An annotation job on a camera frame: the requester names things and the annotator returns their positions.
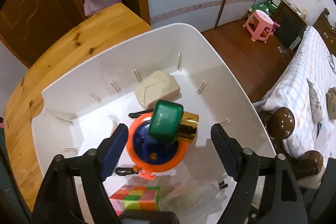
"wooden headboard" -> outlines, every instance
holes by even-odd
[[[330,53],[336,56],[336,28],[328,21],[330,12],[327,8],[320,14],[313,27],[319,32]]]

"bed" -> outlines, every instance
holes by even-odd
[[[328,15],[325,9],[314,26],[307,27],[291,63],[262,101],[254,104],[276,153],[286,155],[298,180],[314,178],[311,188],[318,186],[328,158],[336,158],[336,120],[329,119],[326,103],[326,93],[336,86],[336,74],[330,66],[331,53],[336,52],[336,32]],[[321,124],[328,128],[323,146],[317,142],[307,79],[314,83],[321,104]]]

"beige cloth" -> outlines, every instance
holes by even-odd
[[[327,110],[330,119],[336,119],[336,88],[330,88],[325,95],[327,97]]]
[[[317,92],[314,89],[314,84],[307,79],[309,85],[309,99],[310,99],[310,109],[311,109],[311,116],[313,118],[313,123],[317,124],[322,121],[322,109],[321,103],[317,96]]]

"white plastic bin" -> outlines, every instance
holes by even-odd
[[[69,71],[42,92],[44,109],[32,122],[42,173],[45,174],[56,154],[72,157],[86,152],[85,140],[90,140],[90,148],[97,148],[110,135],[113,127],[110,118],[130,126],[133,120],[128,113],[142,110],[133,93],[138,86],[133,70],[137,70],[141,79],[156,70],[172,74],[181,87],[182,97],[176,102],[182,104],[185,111],[199,114],[198,134],[176,168],[158,173],[153,181],[113,175],[104,182],[107,194],[112,195],[128,180],[133,185],[166,186],[184,183],[190,178],[219,182],[225,178],[229,184],[225,192],[228,199],[223,202],[221,211],[207,217],[207,223],[215,223],[236,183],[226,177],[210,139],[211,126],[229,119],[223,128],[243,148],[249,147],[258,155],[269,157],[274,157],[275,151],[236,78],[200,32],[187,24],[167,25],[113,46]],[[203,81],[206,85],[198,94],[196,91]],[[63,151],[63,148],[75,151]],[[131,164],[124,150],[119,165]],[[80,182],[76,181],[83,214],[90,222]],[[259,195],[262,185],[260,179]]]

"green bag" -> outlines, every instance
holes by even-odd
[[[275,12],[275,10],[278,7],[271,1],[266,1],[262,4],[256,4],[252,6],[252,12],[254,12],[255,10],[261,10],[263,12],[265,12],[268,16],[273,15],[273,13]]]

